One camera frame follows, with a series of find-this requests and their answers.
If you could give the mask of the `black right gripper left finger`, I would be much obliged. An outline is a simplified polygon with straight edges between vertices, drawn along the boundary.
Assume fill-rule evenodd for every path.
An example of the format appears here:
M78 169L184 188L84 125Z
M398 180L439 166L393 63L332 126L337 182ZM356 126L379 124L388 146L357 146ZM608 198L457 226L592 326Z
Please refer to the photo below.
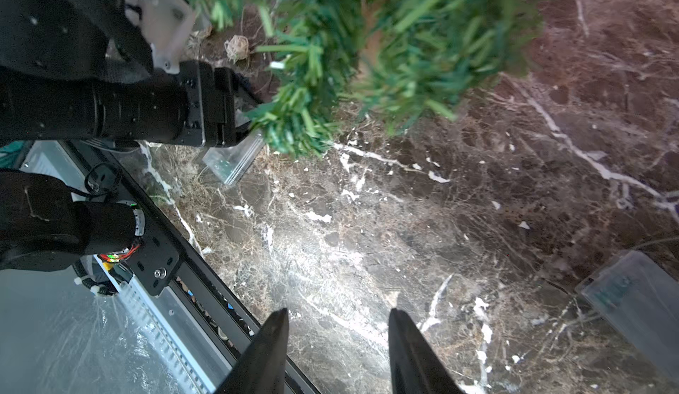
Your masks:
M289 317L283 308L260 328L216 393L283 393Z

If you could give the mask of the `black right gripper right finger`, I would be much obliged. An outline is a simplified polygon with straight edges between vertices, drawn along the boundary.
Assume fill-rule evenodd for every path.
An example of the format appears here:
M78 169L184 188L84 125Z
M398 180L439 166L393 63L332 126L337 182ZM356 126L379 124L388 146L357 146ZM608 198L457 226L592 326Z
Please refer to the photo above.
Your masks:
M388 324L392 393L463 394L405 311L393 308Z

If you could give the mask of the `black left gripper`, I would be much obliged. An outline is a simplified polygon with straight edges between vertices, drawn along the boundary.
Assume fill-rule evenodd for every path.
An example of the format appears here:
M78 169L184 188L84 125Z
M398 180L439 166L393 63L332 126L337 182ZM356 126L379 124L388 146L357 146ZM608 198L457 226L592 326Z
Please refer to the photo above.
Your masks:
M187 95L179 145L231 147L246 139L251 126L248 113L263 101L245 77L228 67L185 61L180 64L178 81Z

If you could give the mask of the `small green christmas tree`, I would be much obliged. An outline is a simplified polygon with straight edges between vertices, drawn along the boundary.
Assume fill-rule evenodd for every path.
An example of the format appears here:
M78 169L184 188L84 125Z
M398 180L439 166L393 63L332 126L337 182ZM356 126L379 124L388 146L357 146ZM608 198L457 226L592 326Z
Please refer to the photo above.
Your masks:
M279 81L254 124L284 155L319 155L342 102L395 135L423 116L448 120L479 86L523 73L540 32L529 0L188 0L219 28L256 7Z

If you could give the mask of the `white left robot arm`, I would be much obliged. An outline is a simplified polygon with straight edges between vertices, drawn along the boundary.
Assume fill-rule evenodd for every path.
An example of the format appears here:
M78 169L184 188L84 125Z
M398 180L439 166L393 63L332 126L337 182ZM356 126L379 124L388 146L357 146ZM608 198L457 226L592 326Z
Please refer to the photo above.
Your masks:
M180 61L184 0L1 0L1 139L230 147L250 134L235 102L260 100L228 68ZM127 257L144 215L114 192L1 172L1 266L58 271Z

